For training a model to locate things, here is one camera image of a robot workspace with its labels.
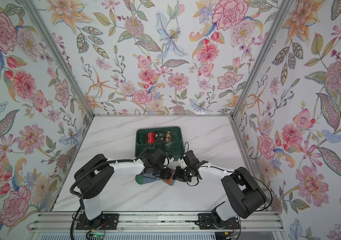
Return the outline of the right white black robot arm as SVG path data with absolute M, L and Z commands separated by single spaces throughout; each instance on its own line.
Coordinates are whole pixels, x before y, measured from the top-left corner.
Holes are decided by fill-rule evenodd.
M 188 151 L 178 159 L 173 178 L 190 183 L 194 177 L 218 184 L 226 193 L 225 201 L 211 211 L 210 221 L 216 225 L 235 217 L 246 219 L 267 202 L 264 191 L 246 168 L 223 169 L 199 161 L 193 151 Z

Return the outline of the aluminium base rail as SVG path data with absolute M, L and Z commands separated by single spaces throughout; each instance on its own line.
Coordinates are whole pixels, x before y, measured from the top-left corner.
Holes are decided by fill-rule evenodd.
M 115 212 L 119 215 L 116 233 L 128 232 L 199 232 L 194 223 L 200 212 Z M 72 212 L 40 213 L 27 225 L 31 233 L 69 232 Z M 239 224 L 244 232 L 283 232 L 283 223 L 275 212 L 256 212 Z

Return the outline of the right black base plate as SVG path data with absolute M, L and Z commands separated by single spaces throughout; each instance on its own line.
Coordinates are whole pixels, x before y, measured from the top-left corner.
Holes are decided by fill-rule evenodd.
M 213 213 L 200 213 L 197 221 L 194 222 L 200 230 L 239 230 L 240 224 L 238 217 L 229 220 L 221 220 Z

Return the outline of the black white patterned rolled sock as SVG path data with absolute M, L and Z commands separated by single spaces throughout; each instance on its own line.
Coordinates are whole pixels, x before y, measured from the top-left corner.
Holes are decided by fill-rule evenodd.
M 161 141 L 164 140 L 164 133 L 163 132 L 158 131 L 158 132 L 155 132 L 154 135 L 155 135 L 155 140 L 161 140 Z

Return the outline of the blue green orange sock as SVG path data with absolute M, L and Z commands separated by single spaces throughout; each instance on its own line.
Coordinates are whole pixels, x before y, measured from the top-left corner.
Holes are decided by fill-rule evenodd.
M 174 184 L 174 174 L 175 170 L 170 168 L 155 169 L 152 167 L 145 167 L 141 174 L 135 176 L 135 181 L 139 185 L 163 181 L 164 183 L 172 186 Z

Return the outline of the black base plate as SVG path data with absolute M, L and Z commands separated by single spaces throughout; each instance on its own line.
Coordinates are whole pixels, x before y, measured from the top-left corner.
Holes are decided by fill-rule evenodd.
M 200 213 L 197 221 L 194 222 L 200 230 L 239 230 L 240 224 L 238 217 L 229 220 L 221 220 L 213 213 Z
M 79 215 L 76 230 L 116 230 L 119 214 L 101 214 L 93 220 L 88 220 L 85 214 Z

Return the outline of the brown patterned rolled sock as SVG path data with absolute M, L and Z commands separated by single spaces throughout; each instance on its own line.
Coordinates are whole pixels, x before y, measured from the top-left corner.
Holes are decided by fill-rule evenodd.
M 171 131 L 167 131 L 164 134 L 164 142 L 165 143 L 171 143 L 172 141 L 173 141 L 172 132 Z

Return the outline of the red rolled sock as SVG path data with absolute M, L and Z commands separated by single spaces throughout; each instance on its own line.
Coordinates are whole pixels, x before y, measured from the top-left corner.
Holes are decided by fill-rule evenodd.
M 155 141 L 155 133 L 154 132 L 149 132 L 146 135 L 146 143 L 147 144 L 152 144 Z

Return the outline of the green plastic divider tray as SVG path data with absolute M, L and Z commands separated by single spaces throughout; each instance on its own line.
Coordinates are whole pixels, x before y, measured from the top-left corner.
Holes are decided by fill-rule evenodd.
M 158 127 L 139 129 L 135 136 L 135 157 L 162 150 L 175 161 L 184 154 L 184 142 L 180 127 Z

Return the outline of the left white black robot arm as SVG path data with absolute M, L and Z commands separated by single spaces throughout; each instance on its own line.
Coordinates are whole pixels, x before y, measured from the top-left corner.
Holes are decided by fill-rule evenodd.
M 103 154 L 98 154 L 74 174 L 75 182 L 69 192 L 79 198 L 80 210 L 86 219 L 93 221 L 102 215 L 99 194 L 112 176 L 151 174 L 161 180 L 169 180 L 172 174 L 168 165 L 173 160 L 171 154 L 162 150 L 122 160 L 108 160 Z

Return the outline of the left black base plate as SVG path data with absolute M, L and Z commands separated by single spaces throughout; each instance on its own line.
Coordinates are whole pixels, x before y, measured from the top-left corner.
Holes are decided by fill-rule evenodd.
M 119 214 L 101 214 L 93 220 L 88 220 L 85 214 L 79 215 L 76 230 L 116 230 Z

